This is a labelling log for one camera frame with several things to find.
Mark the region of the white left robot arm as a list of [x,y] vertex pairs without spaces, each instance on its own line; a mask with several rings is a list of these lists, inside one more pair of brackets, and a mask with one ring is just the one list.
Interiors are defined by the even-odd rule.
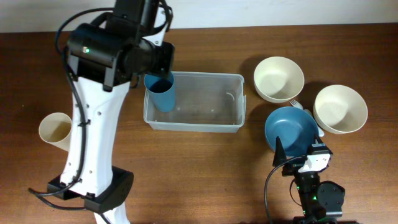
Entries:
[[73,94],[70,149],[63,172],[37,197],[79,197],[98,223],[127,223],[134,175],[112,164],[119,114],[144,75],[170,74],[175,48],[163,38],[173,12],[165,0],[117,0],[97,12],[58,50]]

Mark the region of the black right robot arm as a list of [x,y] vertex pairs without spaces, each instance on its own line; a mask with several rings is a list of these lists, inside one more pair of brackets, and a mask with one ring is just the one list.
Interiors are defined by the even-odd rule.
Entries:
[[328,168],[332,155],[315,135],[304,155],[287,159],[280,138],[276,138],[273,166],[281,167],[283,176],[294,177],[303,210],[303,216],[294,217],[293,223],[336,223],[343,215],[345,189],[332,181],[322,182],[319,176]]

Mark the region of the blue cup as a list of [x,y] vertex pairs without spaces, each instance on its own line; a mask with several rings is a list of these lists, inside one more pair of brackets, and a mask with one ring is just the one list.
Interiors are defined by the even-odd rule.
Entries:
[[172,73],[167,78],[146,75],[144,85],[149,91],[149,98],[161,112],[172,111],[175,107],[175,79]]

